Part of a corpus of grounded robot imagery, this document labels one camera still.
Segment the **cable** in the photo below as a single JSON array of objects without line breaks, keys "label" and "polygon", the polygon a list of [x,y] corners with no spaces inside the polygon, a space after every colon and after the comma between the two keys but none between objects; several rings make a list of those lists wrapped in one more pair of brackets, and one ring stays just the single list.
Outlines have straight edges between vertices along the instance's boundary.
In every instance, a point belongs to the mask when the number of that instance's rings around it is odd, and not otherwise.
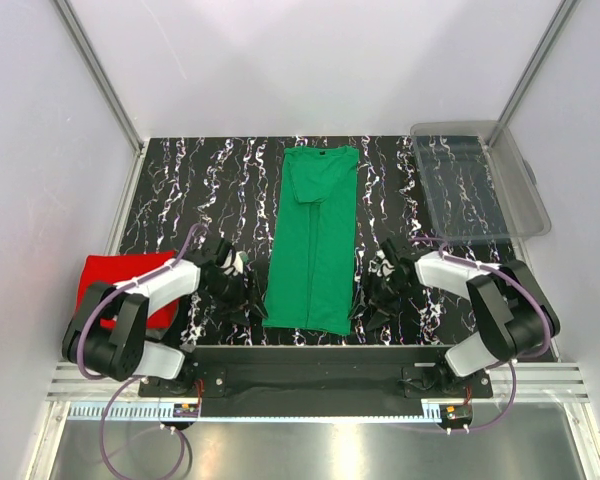
[{"label": "cable", "polygon": [[[99,428],[100,456],[102,457],[102,461],[106,465],[109,472],[111,472],[111,474],[119,480],[133,480],[133,479],[120,473],[111,464],[110,456],[107,454],[107,451],[105,450],[105,446],[104,446],[104,424],[105,424],[107,415],[109,415],[109,410],[111,410],[111,407],[113,406],[113,402],[115,402],[116,398],[118,398],[118,396],[122,393],[122,391],[125,388],[127,388],[132,383],[137,382],[141,378],[142,378],[141,376],[136,375],[136,376],[129,378],[126,382],[124,382],[120,386],[120,388],[118,388],[118,390],[116,390],[116,393],[114,393],[111,396],[111,399],[107,403],[107,406],[104,408],[104,411],[102,412],[102,417],[100,418],[100,428]],[[177,430],[175,427],[171,428],[171,432],[178,435],[178,438],[180,439],[180,455],[178,456],[178,460],[176,461],[173,468],[171,470],[169,470],[169,472],[166,475],[158,478],[157,480],[168,480],[169,478],[173,477],[173,475],[176,473],[176,471],[178,471],[178,469],[180,468],[180,465],[182,465],[182,461],[184,460],[184,451],[186,448],[187,439],[184,436],[184,434],[180,430]]]},{"label": "cable", "polygon": [[[420,382],[422,384],[422,386],[418,385],[416,383],[416,381]],[[435,386],[435,382],[431,382],[431,384],[427,386],[424,384],[424,380],[418,379],[418,378],[416,378],[416,379],[411,379],[411,378],[400,379],[399,382],[404,383],[405,385],[409,385],[411,388],[415,388],[416,390],[420,390],[421,392],[428,392]]]},{"label": "cable", "polygon": [[[448,246],[448,243],[445,242],[443,239],[441,238],[437,238],[437,237],[414,237],[411,238],[409,240],[411,243],[414,242],[440,242],[440,248],[438,249],[438,253],[440,254],[440,257],[443,260],[449,261],[451,263],[455,263],[458,265],[463,265],[463,266],[469,266],[472,268],[476,268],[478,270],[484,270],[486,272],[492,273],[495,276],[501,278],[502,280],[504,280],[505,282],[507,282],[507,284],[509,284],[511,287],[513,287],[520,295],[522,295],[525,300],[527,300],[527,302],[529,302],[529,304],[532,306],[532,308],[534,309],[534,311],[536,312],[536,314],[540,317],[540,320],[542,321],[542,331],[543,331],[543,338],[542,338],[542,345],[540,346],[540,348],[538,350],[536,350],[535,352],[531,352],[528,354],[523,354],[520,355],[520,358],[535,358],[535,357],[539,357],[541,355],[544,355],[545,352],[547,352],[551,346],[551,328],[549,326],[549,319],[547,318],[547,316],[545,315],[544,311],[542,310],[542,307],[540,307],[540,304],[536,301],[535,298],[533,298],[533,295],[531,295],[522,285],[520,285],[517,281],[515,281],[513,278],[511,278],[509,275],[501,272],[500,270],[491,267],[490,265],[485,265],[482,263],[477,263],[474,262],[472,260],[466,259],[466,258],[460,258],[460,257],[456,257],[454,255],[450,255],[445,251],[445,248]],[[471,430],[472,431],[477,431],[477,432],[481,432],[484,431],[496,424],[498,424],[500,421],[502,421],[502,419],[508,415],[509,410],[511,409],[511,406],[513,405],[513,401],[515,399],[516,396],[516,388],[517,388],[517,378],[516,378],[516,372],[515,372],[515,368],[513,367],[513,363],[509,362],[509,368],[511,369],[511,380],[512,380],[512,387],[511,387],[511,398],[509,399],[509,402],[507,403],[507,405],[504,407],[504,409],[502,410],[502,412],[492,421],[484,424],[484,425],[480,425],[478,427],[474,427]],[[420,430],[423,432],[430,432],[430,430]],[[459,433],[459,431],[447,431],[448,433]]]},{"label": "cable", "polygon": [[467,387],[467,398],[464,399],[464,402],[462,402],[461,407],[464,407],[465,405],[469,405],[469,402],[471,401],[471,385],[469,385]]},{"label": "cable", "polygon": [[[124,443],[124,445],[116,448],[112,452],[107,452],[107,457],[109,457],[109,460],[111,460],[113,457],[118,455],[120,452],[129,448],[131,446],[131,444],[134,443],[138,438],[144,437],[147,433],[155,432],[158,430],[160,430],[159,425],[154,425],[152,427],[141,430],[140,432],[136,433],[132,437],[128,438],[127,441]],[[98,465],[100,463],[104,463],[104,461],[102,460],[102,457],[99,457],[97,459],[88,458],[88,455],[84,452],[82,444],[80,442],[76,442],[74,445],[74,448],[78,451],[78,454],[82,458],[82,461],[84,463],[86,463],[87,465]]]},{"label": "cable", "polygon": [[202,407],[202,394],[204,393],[204,380],[196,380],[196,390],[198,391],[198,410]]},{"label": "cable", "polygon": [[130,288],[133,288],[136,285],[141,285],[141,284],[151,280],[152,278],[155,278],[158,275],[161,275],[162,273],[175,267],[178,264],[178,262],[180,262],[180,260],[182,260],[182,257],[184,257],[184,255],[187,253],[187,249],[189,248],[189,243],[191,242],[191,239],[198,232],[198,230],[200,228],[203,228],[205,231],[208,232],[208,228],[200,223],[196,223],[195,225],[192,225],[191,228],[189,229],[189,233],[187,233],[187,238],[184,241],[184,244],[182,245],[180,252],[178,252],[178,255],[176,256],[176,258],[172,264],[163,265],[162,267],[158,268],[157,270],[151,271],[149,273],[146,273],[146,274],[138,277],[136,281],[131,281],[131,282],[125,283],[124,285],[119,286],[113,292],[111,292],[109,295],[107,295],[98,304],[98,306],[93,310],[93,312],[91,312],[91,315],[89,315],[89,318],[87,318],[87,321],[84,324],[82,333],[80,334],[80,338],[78,339],[78,351],[76,354],[76,357],[77,357],[76,363],[78,364],[78,369],[80,370],[80,373],[85,378],[88,378],[89,380],[100,380],[100,379],[104,378],[104,375],[94,375],[87,371],[87,368],[84,365],[84,346],[87,341],[87,335],[89,334],[89,330],[91,330],[91,327],[95,323],[96,319],[100,318],[100,314],[105,309],[105,307],[107,305],[109,305],[109,303],[111,303],[111,301],[114,298],[116,298],[118,295],[120,295],[122,292],[125,292],[126,290],[129,290]]}]

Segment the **led light strip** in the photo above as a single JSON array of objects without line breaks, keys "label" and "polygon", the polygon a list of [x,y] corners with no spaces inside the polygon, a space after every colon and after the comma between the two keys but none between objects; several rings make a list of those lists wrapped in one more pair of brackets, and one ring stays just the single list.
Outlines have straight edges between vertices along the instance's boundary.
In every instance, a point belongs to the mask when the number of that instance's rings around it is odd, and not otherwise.
[{"label": "led light strip", "polygon": [[[72,402],[68,420],[97,420],[102,418],[106,402]],[[222,422],[222,423],[440,423],[440,405],[422,404],[423,415],[361,416],[361,417],[202,417],[178,416],[181,403],[173,402],[114,402],[107,421],[134,422]]]}]

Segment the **black marble surface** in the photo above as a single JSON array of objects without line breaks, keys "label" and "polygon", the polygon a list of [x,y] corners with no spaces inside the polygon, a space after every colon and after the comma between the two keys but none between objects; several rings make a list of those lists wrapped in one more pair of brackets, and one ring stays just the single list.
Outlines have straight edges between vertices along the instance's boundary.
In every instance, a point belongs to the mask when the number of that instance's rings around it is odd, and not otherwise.
[{"label": "black marble surface", "polygon": [[[363,266],[386,237],[433,236],[408,136],[154,138],[120,252],[177,250],[189,227],[201,222],[248,252],[266,288],[284,149],[296,145],[351,145],[360,151],[356,289]],[[514,258],[508,243],[455,248],[454,253],[491,262]],[[195,294],[189,316],[190,325],[182,333],[185,345],[453,344],[475,329],[467,301],[425,288],[405,300],[396,324],[366,332],[363,316],[352,322],[348,336],[263,329],[259,321],[253,321],[250,328],[218,321],[213,306]]]}]

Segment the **metal floor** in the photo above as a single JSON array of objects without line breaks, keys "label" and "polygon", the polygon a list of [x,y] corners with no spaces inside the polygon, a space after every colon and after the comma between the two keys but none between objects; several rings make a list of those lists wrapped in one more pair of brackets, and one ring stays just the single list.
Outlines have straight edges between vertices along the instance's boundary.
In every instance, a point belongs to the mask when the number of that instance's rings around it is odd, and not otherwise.
[{"label": "metal floor", "polygon": [[[475,423],[487,421],[496,413],[493,405],[476,405]],[[146,422],[107,423],[107,449],[117,449],[149,426]],[[98,422],[67,422],[51,478],[111,478],[99,463],[97,435]],[[585,478],[567,417],[561,406],[550,404],[515,405],[500,425],[467,436],[416,433],[377,424],[262,423],[201,423],[186,430],[186,436],[193,450],[193,463],[188,472],[183,466],[174,478]],[[175,438],[154,431],[132,442],[114,457],[113,464],[134,479],[158,478],[173,466],[178,452]]]}]

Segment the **enclosure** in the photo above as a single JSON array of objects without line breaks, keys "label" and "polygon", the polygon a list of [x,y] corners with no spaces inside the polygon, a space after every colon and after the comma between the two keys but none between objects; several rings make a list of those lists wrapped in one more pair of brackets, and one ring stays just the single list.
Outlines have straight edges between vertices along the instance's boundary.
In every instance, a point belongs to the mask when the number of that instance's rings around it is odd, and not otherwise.
[{"label": "enclosure", "polygon": [[[85,258],[177,251],[202,223],[266,290],[284,152],[299,146],[360,154],[354,289],[383,240],[439,234],[459,257],[523,260],[561,331],[516,378],[490,370],[474,423],[515,384],[502,422],[447,438],[412,425],[442,402],[388,406],[373,382],[475,334],[470,302],[424,289],[393,323],[352,315],[340,335],[218,321],[187,297],[180,348],[211,395],[174,478],[600,478],[600,0],[7,0],[0,479],[110,478],[101,436],[124,475],[169,471],[177,440],[145,428],[196,398],[131,388],[104,435],[119,383],[60,356]],[[343,365],[354,386],[301,386]],[[222,398],[276,376],[273,393]]]}]

